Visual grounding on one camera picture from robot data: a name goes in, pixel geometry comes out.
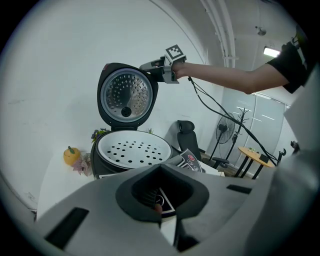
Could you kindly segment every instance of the white pipe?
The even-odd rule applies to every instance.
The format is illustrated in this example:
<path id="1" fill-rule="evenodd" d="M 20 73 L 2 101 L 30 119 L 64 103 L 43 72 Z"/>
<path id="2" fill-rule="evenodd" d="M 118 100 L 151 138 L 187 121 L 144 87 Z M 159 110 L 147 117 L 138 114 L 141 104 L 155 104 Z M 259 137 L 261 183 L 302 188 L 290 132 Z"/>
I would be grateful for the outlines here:
<path id="1" fill-rule="evenodd" d="M 224 56 L 228 57 L 229 56 L 229 50 L 228 50 L 228 44 L 227 44 L 227 39 L 226 39 L 226 33 L 224 30 L 224 26 L 221 22 L 219 13 L 217 11 L 217 8 L 214 4 L 214 2 L 212 0 L 207 0 L 207 3 L 210 7 L 210 10 L 212 11 L 212 14 L 214 16 L 214 19 L 216 21 L 216 24 L 218 26 L 220 35 L 221 35 L 221 40 L 222 40 L 222 44 L 223 44 L 223 48 L 224 48 Z M 226 67 L 229 67 L 229 60 L 226 60 Z"/>
<path id="2" fill-rule="evenodd" d="M 218 40 L 220 42 L 220 48 L 221 48 L 221 52 L 222 52 L 222 57 L 225 56 L 225 49 L 224 49 L 224 45 L 222 43 L 222 39 L 221 39 L 221 35 L 220 35 L 220 32 L 219 32 L 219 29 L 218 29 L 218 26 L 217 26 L 217 23 L 215 21 L 215 18 L 213 17 L 212 13 L 209 11 L 209 7 L 206 3 L 205 0 L 200 0 L 200 2 L 202 3 L 204 9 L 206 10 L 206 13 L 208 14 L 209 16 L 209 19 L 211 20 L 213 26 L 214 26 L 214 29 L 215 29 L 215 32 L 216 32 L 216 35 L 218 37 Z M 223 59 L 223 63 L 224 63 L 224 66 L 226 67 L 227 66 L 227 60 L 226 59 Z"/>
<path id="3" fill-rule="evenodd" d="M 228 8 L 227 8 L 225 0 L 218 0 L 218 1 L 219 1 L 221 10 L 222 10 L 226 29 L 229 34 L 231 56 L 236 57 L 235 35 L 234 35 L 234 30 L 232 28 L 232 22 L 231 22 L 231 18 L 230 18 L 229 12 L 228 12 Z M 232 59 L 232 67 L 233 68 L 236 67 L 236 59 L 235 58 Z"/>

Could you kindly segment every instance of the fan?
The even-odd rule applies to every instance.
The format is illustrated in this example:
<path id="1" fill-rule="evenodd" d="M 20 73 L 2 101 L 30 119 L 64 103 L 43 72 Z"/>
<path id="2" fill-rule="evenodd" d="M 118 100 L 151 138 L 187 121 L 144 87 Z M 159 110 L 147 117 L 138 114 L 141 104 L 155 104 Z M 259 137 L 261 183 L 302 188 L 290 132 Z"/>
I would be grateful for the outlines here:
<path id="1" fill-rule="evenodd" d="M 234 116 L 231 113 L 228 113 L 228 114 L 232 118 L 234 118 Z M 230 140 L 234 131 L 235 131 L 235 123 L 228 118 L 221 117 L 215 131 L 215 137 L 217 141 L 210 159 L 212 159 L 218 144 L 225 144 L 228 140 Z"/>

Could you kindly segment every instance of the hand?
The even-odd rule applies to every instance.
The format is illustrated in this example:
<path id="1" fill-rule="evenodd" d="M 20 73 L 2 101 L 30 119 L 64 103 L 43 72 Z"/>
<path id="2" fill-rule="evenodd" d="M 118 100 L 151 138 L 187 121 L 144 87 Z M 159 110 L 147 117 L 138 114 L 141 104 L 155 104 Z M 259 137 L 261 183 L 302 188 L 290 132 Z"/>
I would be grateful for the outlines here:
<path id="1" fill-rule="evenodd" d="M 177 80 L 186 76 L 185 69 L 186 69 L 186 63 L 182 63 L 182 62 L 173 63 L 172 70 L 175 73 L 175 78 Z"/>

